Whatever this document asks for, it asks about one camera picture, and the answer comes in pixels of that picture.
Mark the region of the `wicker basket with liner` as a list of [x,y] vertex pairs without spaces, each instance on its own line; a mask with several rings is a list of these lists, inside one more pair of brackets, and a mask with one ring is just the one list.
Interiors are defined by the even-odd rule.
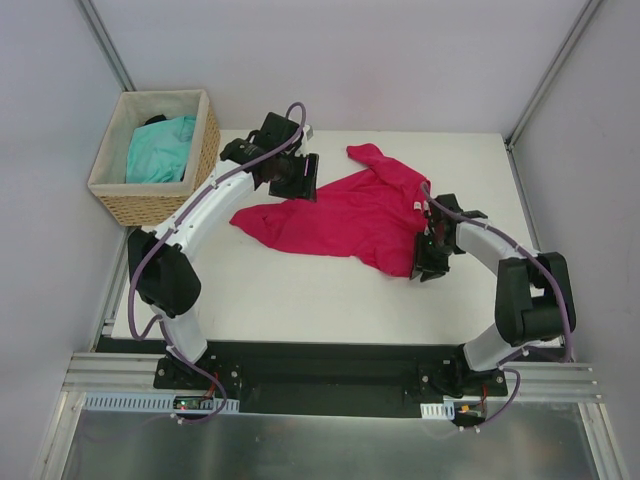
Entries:
[[[196,117],[183,179],[172,183],[125,181],[134,130],[157,115]],[[103,136],[88,179],[91,193],[122,226],[153,226],[172,215],[213,173],[220,129],[204,89],[123,92]]]

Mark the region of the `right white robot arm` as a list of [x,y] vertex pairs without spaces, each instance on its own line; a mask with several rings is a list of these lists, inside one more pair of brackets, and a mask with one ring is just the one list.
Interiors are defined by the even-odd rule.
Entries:
[[477,395],[504,364],[541,342],[568,340],[576,327],[568,265],[557,252],[523,247],[479,210],[464,211],[453,194],[428,196],[425,229],[414,240],[412,279],[445,276],[453,255],[469,254],[496,278],[494,321],[452,355],[428,365],[422,378],[441,395]]

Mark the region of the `pink t shirt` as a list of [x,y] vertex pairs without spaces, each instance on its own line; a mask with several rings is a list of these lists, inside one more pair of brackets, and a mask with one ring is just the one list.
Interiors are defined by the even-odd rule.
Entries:
[[367,143],[346,148],[359,172],[317,190],[315,202],[286,200],[237,211],[230,224],[271,249],[355,257],[392,277],[412,272],[414,238],[425,230],[425,175]]

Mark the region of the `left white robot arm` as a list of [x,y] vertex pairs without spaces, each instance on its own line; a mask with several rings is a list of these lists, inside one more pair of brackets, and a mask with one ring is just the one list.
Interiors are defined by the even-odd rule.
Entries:
[[230,168],[213,172],[166,220],[128,238],[127,321],[136,341],[159,326],[176,375],[188,388],[204,387],[211,365],[196,305],[202,283],[194,267],[203,241],[262,185],[282,199],[316,199],[319,157],[308,150],[306,119],[270,112],[258,129],[227,143]]

